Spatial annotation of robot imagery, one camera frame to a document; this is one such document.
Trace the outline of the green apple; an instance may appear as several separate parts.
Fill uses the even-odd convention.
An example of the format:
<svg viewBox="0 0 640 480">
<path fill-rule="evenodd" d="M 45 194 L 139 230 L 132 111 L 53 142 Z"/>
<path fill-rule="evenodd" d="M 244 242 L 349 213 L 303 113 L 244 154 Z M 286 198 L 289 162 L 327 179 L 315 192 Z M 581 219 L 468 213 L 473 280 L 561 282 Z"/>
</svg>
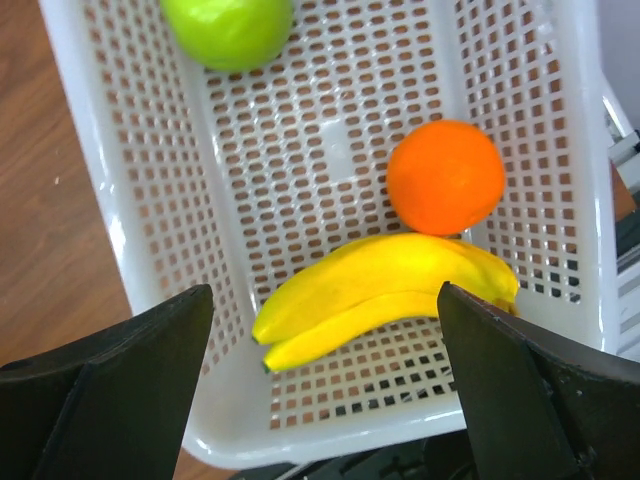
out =
<svg viewBox="0 0 640 480">
<path fill-rule="evenodd" d="M 178 45 L 217 71 L 243 72 L 278 57 L 294 22 L 291 1 L 162 1 Z"/>
</svg>

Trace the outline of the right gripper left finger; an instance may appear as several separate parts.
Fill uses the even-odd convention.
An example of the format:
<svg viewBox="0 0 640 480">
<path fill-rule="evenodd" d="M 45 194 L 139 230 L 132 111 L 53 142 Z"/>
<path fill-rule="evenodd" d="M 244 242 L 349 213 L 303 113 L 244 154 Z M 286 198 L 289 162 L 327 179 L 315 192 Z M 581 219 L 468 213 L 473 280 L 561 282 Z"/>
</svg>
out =
<svg viewBox="0 0 640 480">
<path fill-rule="evenodd" d="M 197 285 L 2 366 L 2 478 L 172 478 L 213 312 Z"/>
</svg>

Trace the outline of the yellow banana bunch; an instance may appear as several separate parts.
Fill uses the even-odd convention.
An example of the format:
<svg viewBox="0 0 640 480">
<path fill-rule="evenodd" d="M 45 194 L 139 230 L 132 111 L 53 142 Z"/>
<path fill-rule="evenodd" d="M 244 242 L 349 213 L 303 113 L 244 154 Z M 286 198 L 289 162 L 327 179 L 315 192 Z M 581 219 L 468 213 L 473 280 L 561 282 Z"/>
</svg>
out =
<svg viewBox="0 0 640 480">
<path fill-rule="evenodd" d="M 280 372 L 407 317 L 435 317 L 450 282 L 509 313 L 519 283 L 500 258 L 459 239 L 377 235 L 344 245 L 285 281 L 256 317 L 263 364 Z"/>
</svg>

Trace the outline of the orange fruit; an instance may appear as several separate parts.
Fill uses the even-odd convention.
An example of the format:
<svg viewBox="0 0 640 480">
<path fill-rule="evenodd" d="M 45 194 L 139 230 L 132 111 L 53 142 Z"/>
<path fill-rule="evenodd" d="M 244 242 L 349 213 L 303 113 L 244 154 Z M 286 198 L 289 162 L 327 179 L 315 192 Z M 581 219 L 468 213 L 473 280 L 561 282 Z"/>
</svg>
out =
<svg viewBox="0 0 640 480">
<path fill-rule="evenodd" d="M 506 173 L 497 147 L 479 128 L 437 120 L 397 145 L 386 183 L 391 205 L 408 227 L 449 236 L 480 223 L 495 209 Z"/>
</svg>

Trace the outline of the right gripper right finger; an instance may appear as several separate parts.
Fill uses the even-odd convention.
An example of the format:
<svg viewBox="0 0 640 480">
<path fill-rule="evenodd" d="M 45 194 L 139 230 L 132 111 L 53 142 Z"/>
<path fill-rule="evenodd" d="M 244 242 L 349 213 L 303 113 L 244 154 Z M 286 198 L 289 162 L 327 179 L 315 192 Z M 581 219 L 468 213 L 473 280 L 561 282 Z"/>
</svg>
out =
<svg viewBox="0 0 640 480">
<path fill-rule="evenodd" d="M 437 306 L 480 478 L 638 478 L 638 363 L 450 283 Z"/>
</svg>

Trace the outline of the white perforated plastic basket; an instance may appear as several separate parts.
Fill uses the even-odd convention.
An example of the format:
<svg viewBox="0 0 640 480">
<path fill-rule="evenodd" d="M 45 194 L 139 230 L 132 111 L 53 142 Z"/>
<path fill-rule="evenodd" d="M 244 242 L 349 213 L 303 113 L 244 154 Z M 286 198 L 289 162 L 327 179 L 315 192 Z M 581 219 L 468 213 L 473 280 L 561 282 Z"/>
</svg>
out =
<svg viewBox="0 0 640 480">
<path fill-rule="evenodd" d="M 307 463 L 464 427 L 434 319 L 281 374 L 250 333 L 296 271 L 403 230 L 387 160 L 439 118 L 501 151 L 505 196 L 464 238 L 513 268 L 521 316 L 619 351 L 595 2 L 299 1 L 281 56 L 241 74 L 188 59 L 156 1 L 40 8 L 132 311 L 213 290 L 183 437 L 199 461 Z"/>
</svg>

